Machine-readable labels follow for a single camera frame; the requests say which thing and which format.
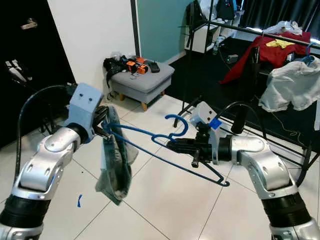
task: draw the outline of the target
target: door handle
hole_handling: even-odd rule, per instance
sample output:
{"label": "door handle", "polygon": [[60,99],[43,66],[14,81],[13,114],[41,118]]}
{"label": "door handle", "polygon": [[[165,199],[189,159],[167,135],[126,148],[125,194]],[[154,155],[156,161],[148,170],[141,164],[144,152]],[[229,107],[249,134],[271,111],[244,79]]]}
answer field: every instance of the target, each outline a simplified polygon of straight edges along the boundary
{"label": "door handle", "polygon": [[34,29],[38,26],[38,23],[32,18],[28,18],[26,22],[27,24],[20,26],[22,30]]}

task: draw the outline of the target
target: blue tag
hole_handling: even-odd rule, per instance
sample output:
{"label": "blue tag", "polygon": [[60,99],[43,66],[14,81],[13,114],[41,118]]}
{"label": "blue tag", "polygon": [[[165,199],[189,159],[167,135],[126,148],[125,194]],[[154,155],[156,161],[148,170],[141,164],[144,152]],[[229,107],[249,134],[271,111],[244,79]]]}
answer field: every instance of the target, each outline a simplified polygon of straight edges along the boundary
{"label": "blue tag", "polygon": [[218,119],[214,118],[212,121],[209,123],[209,126],[216,130],[220,125],[222,124],[222,121],[219,121]]}
{"label": "blue tag", "polygon": [[79,195],[79,198],[78,198],[78,208],[81,208],[81,205],[80,205],[80,199],[82,197],[82,194]]}

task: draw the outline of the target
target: remote control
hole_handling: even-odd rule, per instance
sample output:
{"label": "remote control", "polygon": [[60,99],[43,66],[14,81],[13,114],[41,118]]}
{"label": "remote control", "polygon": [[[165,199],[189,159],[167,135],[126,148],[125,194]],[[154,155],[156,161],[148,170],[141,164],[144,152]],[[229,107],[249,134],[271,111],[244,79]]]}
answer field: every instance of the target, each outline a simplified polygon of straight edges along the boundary
{"label": "remote control", "polygon": [[158,64],[155,61],[149,62],[148,65],[149,65],[152,73],[160,72],[160,68],[159,68]]}

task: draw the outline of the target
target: black door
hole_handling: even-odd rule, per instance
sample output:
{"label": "black door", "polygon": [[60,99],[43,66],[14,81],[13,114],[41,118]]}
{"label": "black door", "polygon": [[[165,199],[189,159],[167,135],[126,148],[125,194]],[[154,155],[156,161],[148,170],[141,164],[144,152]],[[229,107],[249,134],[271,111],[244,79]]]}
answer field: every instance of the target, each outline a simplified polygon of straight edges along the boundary
{"label": "black door", "polygon": [[[75,83],[70,65],[46,0],[14,0],[0,3],[0,147],[15,140],[20,109],[33,93],[55,84]],[[28,27],[28,21],[36,27]],[[5,61],[18,60],[29,70],[29,88],[12,81]],[[61,90],[41,96],[27,109],[22,132],[37,128],[48,114],[47,102],[54,114],[68,101]]]}

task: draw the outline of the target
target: wooden stool leg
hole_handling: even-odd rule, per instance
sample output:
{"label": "wooden stool leg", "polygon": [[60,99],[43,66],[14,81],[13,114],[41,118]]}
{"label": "wooden stool leg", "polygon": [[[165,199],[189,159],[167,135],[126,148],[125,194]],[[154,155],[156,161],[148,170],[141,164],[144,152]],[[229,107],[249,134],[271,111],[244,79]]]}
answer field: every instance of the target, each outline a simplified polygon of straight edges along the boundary
{"label": "wooden stool leg", "polygon": [[125,100],[125,95],[123,95],[122,93],[119,93],[119,97],[120,97],[120,101]]}
{"label": "wooden stool leg", "polygon": [[143,108],[143,111],[147,111],[148,105],[147,105],[146,103],[141,102],[141,106],[142,106],[142,108]]}

